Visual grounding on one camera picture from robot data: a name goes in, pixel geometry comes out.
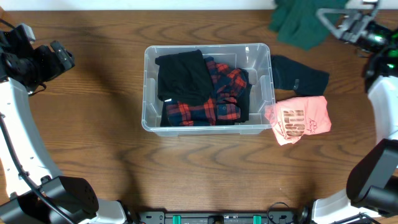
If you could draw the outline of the green garment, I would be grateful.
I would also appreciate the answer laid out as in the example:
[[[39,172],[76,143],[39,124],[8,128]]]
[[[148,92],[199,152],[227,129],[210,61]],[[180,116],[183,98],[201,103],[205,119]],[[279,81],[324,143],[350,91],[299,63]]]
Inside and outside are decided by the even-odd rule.
[[[344,9],[347,0],[275,0],[269,29],[277,33],[277,40],[310,50],[320,45],[330,31],[320,22],[316,12],[320,8]]]

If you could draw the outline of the dark navy shirt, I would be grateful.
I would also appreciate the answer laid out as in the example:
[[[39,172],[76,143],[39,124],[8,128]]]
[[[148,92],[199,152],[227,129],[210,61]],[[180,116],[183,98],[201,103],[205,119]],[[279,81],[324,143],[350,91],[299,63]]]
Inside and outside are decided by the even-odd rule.
[[[293,90],[300,96],[322,96],[330,74],[310,68],[282,55],[271,56],[274,88]]]

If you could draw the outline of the pink printed t-shirt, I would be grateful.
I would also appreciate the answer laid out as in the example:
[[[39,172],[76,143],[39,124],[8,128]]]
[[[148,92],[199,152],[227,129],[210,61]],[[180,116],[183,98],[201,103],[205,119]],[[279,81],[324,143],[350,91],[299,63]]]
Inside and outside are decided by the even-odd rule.
[[[331,121],[324,96],[295,97],[268,106],[264,117],[269,120],[277,142],[295,144],[303,135],[329,132]]]

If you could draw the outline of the black garment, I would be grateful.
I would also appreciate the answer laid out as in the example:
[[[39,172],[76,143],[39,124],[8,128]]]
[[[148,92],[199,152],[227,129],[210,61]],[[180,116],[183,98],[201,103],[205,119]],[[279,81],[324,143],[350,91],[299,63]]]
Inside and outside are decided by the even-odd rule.
[[[157,57],[158,99],[175,100],[192,106],[204,104],[213,84],[200,50]]]

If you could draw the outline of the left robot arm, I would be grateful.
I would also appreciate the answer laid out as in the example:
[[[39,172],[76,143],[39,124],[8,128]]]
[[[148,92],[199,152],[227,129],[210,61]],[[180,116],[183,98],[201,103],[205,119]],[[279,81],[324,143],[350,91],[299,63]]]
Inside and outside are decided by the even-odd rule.
[[[58,41],[33,48],[32,29],[1,32],[1,163],[9,201],[4,223],[138,223],[119,201],[98,199],[83,178],[54,163],[35,125],[29,97],[75,65]]]

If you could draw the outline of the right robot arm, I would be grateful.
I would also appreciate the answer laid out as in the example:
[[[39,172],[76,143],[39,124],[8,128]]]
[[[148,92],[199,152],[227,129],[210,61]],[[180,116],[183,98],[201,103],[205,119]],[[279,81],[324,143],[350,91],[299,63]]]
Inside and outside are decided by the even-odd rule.
[[[397,31],[374,21],[378,5],[321,8],[320,22],[339,40],[368,52],[363,78],[376,123],[376,146],[351,171],[346,188],[314,201],[302,212],[307,223],[376,223],[397,215]]]

